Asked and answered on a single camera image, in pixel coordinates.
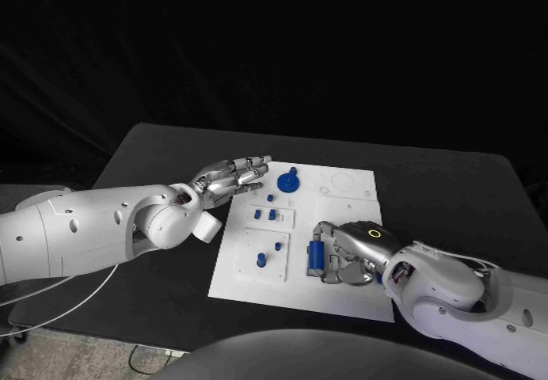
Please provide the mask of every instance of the black tabletop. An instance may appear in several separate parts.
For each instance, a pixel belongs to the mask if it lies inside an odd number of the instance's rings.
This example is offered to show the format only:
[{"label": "black tabletop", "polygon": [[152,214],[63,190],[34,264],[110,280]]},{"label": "black tabletop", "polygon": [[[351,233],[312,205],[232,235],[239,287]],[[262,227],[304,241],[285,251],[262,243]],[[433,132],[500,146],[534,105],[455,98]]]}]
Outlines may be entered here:
[{"label": "black tabletop", "polygon": [[[544,228],[508,161],[491,154],[139,124],[95,188],[185,182],[211,162],[263,154],[281,162],[373,170],[383,225],[402,240],[548,278]],[[229,204],[210,211],[223,222],[227,209]],[[266,329],[330,329],[410,344],[498,371],[455,344],[420,336],[397,312],[390,324],[208,298],[220,240],[221,230],[210,244],[190,236],[174,249],[120,264],[95,297],[48,327],[184,351]],[[82,275],[18,302],[11,322],[37,325],[58,315],[107,272]]]}]

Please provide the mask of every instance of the floor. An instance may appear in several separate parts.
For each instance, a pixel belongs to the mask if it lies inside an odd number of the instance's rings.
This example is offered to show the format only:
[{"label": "floor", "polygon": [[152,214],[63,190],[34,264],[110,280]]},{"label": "floor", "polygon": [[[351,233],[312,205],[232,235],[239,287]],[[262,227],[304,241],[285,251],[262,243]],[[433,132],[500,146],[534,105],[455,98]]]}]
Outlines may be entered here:
[{"label": "floor", "polygon": [[[141,380],[128,367],[133,344],[77,336],[47,329],[27,333],[25,342],[8,347],[0,358],[0,380]],[[157,372],[168,351],[138,346],[131,363],[138,371]],[[169,363],[180,352],[172,351]]]}]

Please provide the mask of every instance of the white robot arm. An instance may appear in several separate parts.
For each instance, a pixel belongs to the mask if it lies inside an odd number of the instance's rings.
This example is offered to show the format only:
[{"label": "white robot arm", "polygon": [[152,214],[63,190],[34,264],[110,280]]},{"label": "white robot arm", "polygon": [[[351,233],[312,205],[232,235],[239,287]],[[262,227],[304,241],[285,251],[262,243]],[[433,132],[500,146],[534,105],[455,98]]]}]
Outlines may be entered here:
[{"label": "white robot arm", "polygon": [[210,242],[220,222],[204,211],[260,188],[269,156],[220,161],[188,184],[106,188],[60,195],[0,215],[0,285],[73,276],[178,245]]},{"label": "white robot arm", "polygon": [[[530,378],[548,378],[548,280],[413,242],[403,246],[373,222],[319,222],[350,265],[319,274],[324,283],[366,285],[381,274],[387,297],[428,337],[468,348]],[[471,259],[469,268],[454,257]]]}]

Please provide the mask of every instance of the white plastic board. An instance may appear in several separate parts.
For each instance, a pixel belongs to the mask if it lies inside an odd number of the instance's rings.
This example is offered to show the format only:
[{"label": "white plastic board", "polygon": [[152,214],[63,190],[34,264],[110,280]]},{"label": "white plastic board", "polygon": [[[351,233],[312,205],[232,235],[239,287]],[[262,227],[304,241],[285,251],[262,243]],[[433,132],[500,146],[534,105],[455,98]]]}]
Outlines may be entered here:
[{"label": "white plastic board", "polygon": [[[393,322],[392,303],[381,285],[325,285],[315,277],[305,275],[306,246],[319,220],[337,225],[358,220],[380,224],[373,172],[275,161],[268,166],[269,172],[259,179],[262,189],[232,198],[208,296]],[[276,188],[276,178],[291,167],[296,168],[299,187],[286,194]],[[269,194],[273,195],[270,202],[266,201]],[[265,210],[260,211],[259,220],[255,219],[256,207]],[[276,215],[283,215],[283,222],[289,218],[292,223],[268,221],[269,209],[279,211]],[[265,235],[253,232],[249,237],[244,232],[250,230],[265,231]],[[266,253],[263,268],[256,267],[255,261],[260,250],[270,246],[270,238],[276,240],[282,235],[286,235],[288,243],[282,247],[286,250],[285,274],[279,277],[281,261],[268,261]],[[331,240],[325,235],[321,240],[325,242],[328,263],[328,255],[334,254]]]}]

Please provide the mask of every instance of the blue object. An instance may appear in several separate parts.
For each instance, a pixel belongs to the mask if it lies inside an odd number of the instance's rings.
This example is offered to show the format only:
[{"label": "blue object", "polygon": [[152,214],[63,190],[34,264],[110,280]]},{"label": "blue object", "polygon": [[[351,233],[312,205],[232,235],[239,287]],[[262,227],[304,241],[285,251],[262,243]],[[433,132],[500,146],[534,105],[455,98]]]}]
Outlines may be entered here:
[{"label": "blue object", "polygon": [[312,240],[308,245],[308,269],[324,270],[322,241]]},{"label": "blue object", "polygon": [[294,192],[298,189],[296,169],[291,168],[288,173],[276,178],[276,188],[282,192]]},{"label": "blue object", "polygon": [[265,267],[265,254],[263,253],[259,253],[256,256],[256,266],[259,268]]}]

